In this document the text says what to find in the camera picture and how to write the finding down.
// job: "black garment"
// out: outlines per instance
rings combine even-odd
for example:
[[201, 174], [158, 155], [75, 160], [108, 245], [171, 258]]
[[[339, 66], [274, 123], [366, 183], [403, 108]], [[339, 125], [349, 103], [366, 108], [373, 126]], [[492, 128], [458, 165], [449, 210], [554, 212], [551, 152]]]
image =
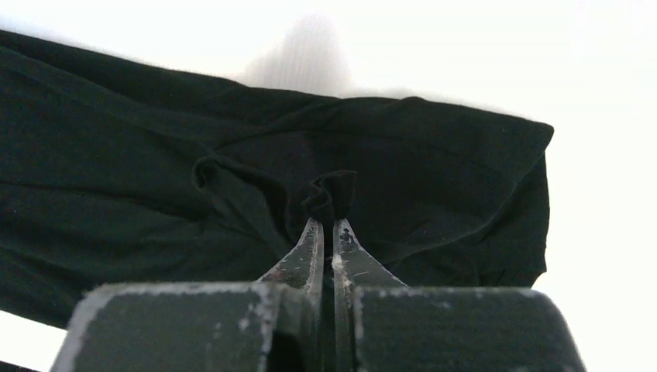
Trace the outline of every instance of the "black garment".
[[410, 285], [545, 272], [546, 124], [248, 88], [0, 32], [0, 128], [0, 308], [52, 326], [103, 283], [257, 279], [310, 212], [352, 204], [329, 200], [336, 171], [356, 172], [360, 242]]

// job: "white background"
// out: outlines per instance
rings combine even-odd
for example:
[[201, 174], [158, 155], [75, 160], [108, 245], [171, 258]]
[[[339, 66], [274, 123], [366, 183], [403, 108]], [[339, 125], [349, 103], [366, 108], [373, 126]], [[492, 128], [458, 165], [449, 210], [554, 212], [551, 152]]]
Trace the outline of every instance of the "white background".
[[[266, 88], [420, 95], [553, 125], [535, 289], [589, 371], [657, 371], [656, 2], [165, 3], [0, 0], [0, 28]], [[48, 370], [63, 339], [0, 313], [2, 360]]]

